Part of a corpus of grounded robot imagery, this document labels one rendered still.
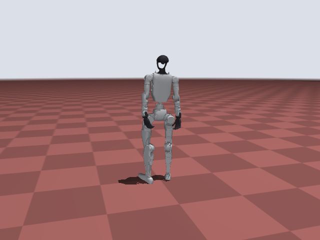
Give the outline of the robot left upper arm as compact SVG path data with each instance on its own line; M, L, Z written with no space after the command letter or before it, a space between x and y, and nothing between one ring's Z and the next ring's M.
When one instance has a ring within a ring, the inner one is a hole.
M154 74L147 74L144 77L144 93L145 93L145 99L148 99L150 97L150 87L151 87L151 83L150 81L153 80L153 76Z

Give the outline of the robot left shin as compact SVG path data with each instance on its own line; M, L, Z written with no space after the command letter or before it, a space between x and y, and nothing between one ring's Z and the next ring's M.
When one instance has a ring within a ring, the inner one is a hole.
M145 165L146 178L149 178L149 176L151 177L151 169L152 169L153 159L154 159L154 154L151 153L151 146L146 145L143 148L143 160L144 160L144 165Z

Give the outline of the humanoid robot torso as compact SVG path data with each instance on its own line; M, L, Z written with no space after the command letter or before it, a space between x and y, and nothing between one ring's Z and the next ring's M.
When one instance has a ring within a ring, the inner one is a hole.
M159 72L159 71L158 71ZM153 101L158 102L153 109L154 121L165 121L167 119L167 110L162 102L167 102L171 95L172 75L159 74L155 71L151 80L151 96Z

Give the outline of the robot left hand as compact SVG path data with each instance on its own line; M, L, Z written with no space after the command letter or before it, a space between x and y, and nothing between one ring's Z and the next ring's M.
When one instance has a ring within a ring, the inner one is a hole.
M152 129L153 127L155 126L152 126L151 123L150 123L150 120L148 119L148 113L145 111L144 112L145 116L143 116L142 118L144 118L144 125L149 128L149 129Z

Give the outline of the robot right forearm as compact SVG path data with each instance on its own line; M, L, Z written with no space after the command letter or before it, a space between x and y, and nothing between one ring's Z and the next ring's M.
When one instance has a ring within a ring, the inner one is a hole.
M174 101L174 111L175 111L176 117L179 116L179 113L181 113L180 96L179 96L179 100ZM181 113L181 115L182 115L182 113Z

